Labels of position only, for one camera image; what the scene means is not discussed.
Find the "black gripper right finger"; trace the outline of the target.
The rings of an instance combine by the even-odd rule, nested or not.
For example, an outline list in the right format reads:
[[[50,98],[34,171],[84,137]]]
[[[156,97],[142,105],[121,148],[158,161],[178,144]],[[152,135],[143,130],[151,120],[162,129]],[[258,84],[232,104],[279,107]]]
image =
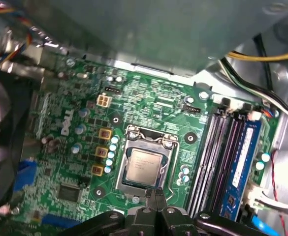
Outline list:
[[[195,219],[168,206],[162,188],[156,189],[156,204],[167,236],[264,236],[265,233],[225,217],[201,212]]]

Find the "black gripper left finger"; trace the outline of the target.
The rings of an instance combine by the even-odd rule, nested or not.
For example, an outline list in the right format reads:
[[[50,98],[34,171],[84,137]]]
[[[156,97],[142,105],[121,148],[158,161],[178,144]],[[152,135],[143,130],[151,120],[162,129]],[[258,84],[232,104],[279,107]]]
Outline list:
[[[158,189],[145,193],[146,204],[127,216],[108,211],[78,225],[80,236],[153,236],[157,218]]]

